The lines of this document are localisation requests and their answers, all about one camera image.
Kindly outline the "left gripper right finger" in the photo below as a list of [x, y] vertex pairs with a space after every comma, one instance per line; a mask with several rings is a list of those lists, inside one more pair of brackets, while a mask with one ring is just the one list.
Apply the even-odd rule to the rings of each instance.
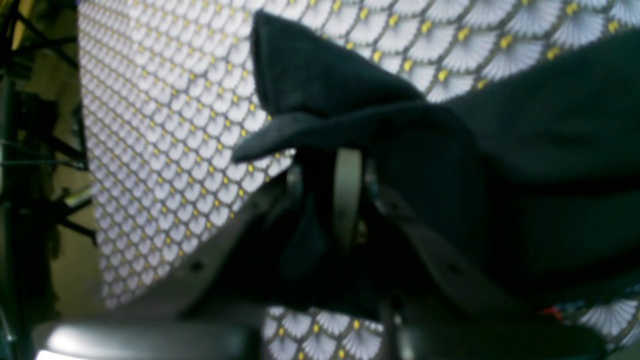
[[601, 360], [606, 348], [585, 326], [563, 325], [512, 296], [421, 221], [406, 200], [378, 180], [375, 162], [339, 148], [334, 162], [333, 231], [353, 249], [369, 231], [369, 255], [386, 246], [417, 257], [425, 285], [407, 289], [375, 274], [390, 360]]

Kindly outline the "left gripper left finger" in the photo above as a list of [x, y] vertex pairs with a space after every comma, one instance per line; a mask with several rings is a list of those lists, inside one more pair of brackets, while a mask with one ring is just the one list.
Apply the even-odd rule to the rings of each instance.
[[258, 360], [271, 305], [306, 310], [302, 262], [285, 263], [306, 198], [301, 165], [254, 192], [166, 278], [116, 309], [41, 326], [38, 360]]

